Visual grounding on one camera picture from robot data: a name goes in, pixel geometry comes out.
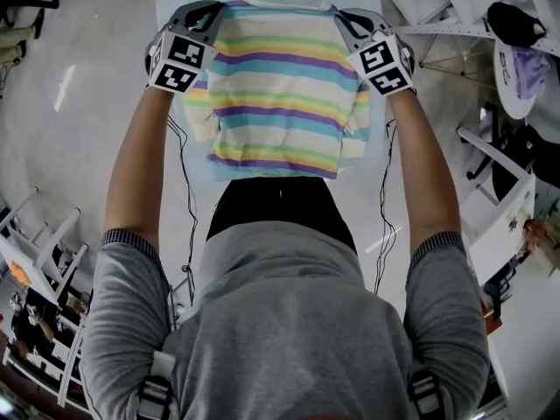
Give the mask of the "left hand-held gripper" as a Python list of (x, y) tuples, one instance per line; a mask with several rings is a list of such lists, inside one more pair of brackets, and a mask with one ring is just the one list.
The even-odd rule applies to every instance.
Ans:
[(178, 7), (145, 50), (148, 86), (187, 93), (214, 60), (224, 6), (200, 0)]

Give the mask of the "pastel striped shirt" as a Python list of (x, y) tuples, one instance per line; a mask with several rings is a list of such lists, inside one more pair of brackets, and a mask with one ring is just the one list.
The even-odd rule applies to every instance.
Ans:
[(337, 15), (328, 3), (226, 3), (216, 57), (183, 100), (210, 179), (335, 179), (362, 158), (370, 93)]

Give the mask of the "person's right forearm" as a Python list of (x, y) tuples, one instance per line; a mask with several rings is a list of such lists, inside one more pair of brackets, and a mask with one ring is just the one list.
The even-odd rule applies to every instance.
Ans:
[(414, 92), (388, 97), (395, 118), (409, 217), (410, 251), (442, 232), (461, 232), (459, 202), (445, 156)]

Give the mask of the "person's left forearm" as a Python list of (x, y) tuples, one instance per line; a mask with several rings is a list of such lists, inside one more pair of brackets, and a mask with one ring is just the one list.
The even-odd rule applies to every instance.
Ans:
[(167, 118), (173, 94), (148, 87), (136, 106), (108, 186), (104, 227), (122, 229), (159, 248)]

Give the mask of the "yellow metal table legs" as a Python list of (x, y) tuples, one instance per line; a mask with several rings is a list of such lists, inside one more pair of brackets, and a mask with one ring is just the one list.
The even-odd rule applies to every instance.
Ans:
[(490, 48), (479, 46), (478, 40), (474, 40), (468, 47), (463, 48), (459, 41), (451, 36), (452, 54), (436, 57), (432, 50), (443, 36), (443, 34), (430, 35), (427, 46), (417, 60), (417, 66), (423, 70), (459, 78), (480, 88), (496, 91)]

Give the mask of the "black hanging cap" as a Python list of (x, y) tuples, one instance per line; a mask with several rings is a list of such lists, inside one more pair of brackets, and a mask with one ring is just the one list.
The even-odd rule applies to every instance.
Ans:
[(508, 46), (529, 48), (547, 35), (538, 18), (507, 3), (492, 3), (486, 20), (495, 36)]

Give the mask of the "crumpled purple cloth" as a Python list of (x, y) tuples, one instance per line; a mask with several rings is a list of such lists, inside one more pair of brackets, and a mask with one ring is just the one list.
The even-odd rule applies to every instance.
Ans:
[(517, 95), (527, 101), (544, 88), (546, 74), (550, 69), (544, 52), (527, 47), (512, 47), (514, 68), (517, 76)]

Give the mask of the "round white side table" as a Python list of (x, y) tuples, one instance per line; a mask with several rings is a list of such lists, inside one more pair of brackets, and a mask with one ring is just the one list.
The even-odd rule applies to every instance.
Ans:
[[(507, 86), (502, 79), (501, 63), (499, 53), (504, 53), (507, 60), (507, 68), (511, 75), (511, 81)], [(493, 71), (494, 80), (500, 98), (501, 106), (510, 118), (515, 120), (524, 119), (533, 108), (536, 97), (530, 100), (521, 100), (517, 95), (517, 76), (515, 72), (512, 48), (510, 45), (503, 44), (500, 40), (494, 41), (493, 48)]]

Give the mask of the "person's black trousers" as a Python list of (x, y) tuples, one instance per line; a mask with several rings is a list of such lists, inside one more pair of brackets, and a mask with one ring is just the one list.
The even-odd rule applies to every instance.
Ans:
[(245, 178), (231, 181), (218, 201), (207, 237), (260, 221), (295, 223), (356, 250), (354, 238), (322, 178)]

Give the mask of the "black office chair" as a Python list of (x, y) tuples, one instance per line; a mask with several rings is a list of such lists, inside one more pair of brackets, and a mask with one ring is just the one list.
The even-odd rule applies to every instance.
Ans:
[[(549, 186), (560, 190), (560, 143), (553, 143), (540, 136), (537, 130), (522, 123), (515, 127), (510, 122), (500, 124), (498, 109), (485, 102), (480, 109), (482, 124), (489, 122), (489, 144)], [(475, 180), (485, 168), (492, 166), (493, 189), (501, 201), (513, 188), (518, 178), (502, 165), (485, 156), (475, 171), (468, 171), (466, 178)]]

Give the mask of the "white square stool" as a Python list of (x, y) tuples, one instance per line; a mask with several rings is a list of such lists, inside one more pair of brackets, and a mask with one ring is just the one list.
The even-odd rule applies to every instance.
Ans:
[(467, 129), (458, 129), (458, 135), (516, 178), (501, 200), (477, 184), (459, 206), (469, 264), (484, 284), (522, 251), (523, 226), (534, 214), (536, 177)]

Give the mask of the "person's grey sweatshirt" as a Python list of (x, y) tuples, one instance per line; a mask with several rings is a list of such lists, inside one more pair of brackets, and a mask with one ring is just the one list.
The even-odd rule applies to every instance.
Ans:
[(353, 250), (298, 224), (230, 227), (204, 264), (213, 280), (172, 328), (156, 250), (123, 229), (104, 235), (81, 349), (94, 420), (138, 420), (159, 352), (174, 359), (166, 387), (180, 420), (424, 420), (423, 378), (440, 420), (477, 409), (487, 334), (459, 234), (416, 250), (403, 315), (365, 287)]

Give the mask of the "orange sheet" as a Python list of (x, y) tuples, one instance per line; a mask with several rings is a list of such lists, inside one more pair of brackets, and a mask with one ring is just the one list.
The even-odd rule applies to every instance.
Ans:
[(29, 287), (31, 285), (30, 278), (27, 276), (24, 269), (19, 264), (11, 261), (9, 268), (11, 275), (15, 277), (20, 284), (24, 285), (25, 287)]

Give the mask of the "white cluttered shelf unit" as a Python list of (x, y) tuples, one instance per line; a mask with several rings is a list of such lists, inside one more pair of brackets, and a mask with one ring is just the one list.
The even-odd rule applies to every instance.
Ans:
[(57, 398), (57, 404), (65, 408), (72, 406), (88, 414), (89, 409), (84, 395), (81, 379), (81, 346), (87, 316), (80, 315), (80, 323), (60, 316), (63, 326), (67, 326), (73, 334), (70, 346), (54, 339), (52, 354), (44, 357), (38, 354), (27, 354), (23, 359), (11, 350), (9, 342), (3, 354), (2, 364), (13, 366), (17, 371)]

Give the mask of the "white frame stand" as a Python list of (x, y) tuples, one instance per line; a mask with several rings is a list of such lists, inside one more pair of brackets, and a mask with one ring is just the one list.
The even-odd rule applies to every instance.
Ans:
[(53, 251), (80, 218), (81, 211), (78, 208), (74, 208), (70, 212), (44, 246), (36, 244), (36, 240), (44, 229), (40, 230), (33, 239), (28, 239), (11, 228), (11, 222), (19, 211), (38, 194), (39, 189), (33, 187), (26, 197), (13, 207), (0, 222), (0, 255), (10, 270), (21, 270), (23, 272), (28, 280), (27, 286), (34, 289), (49, 302), (58, 305), (62, 292), (67, 288), (74, 272), (81, 263), (82, 257), (88, 251), (88, 245), (82, 244), (80, 246), (67, 271), (62, 274), (53, 260)]

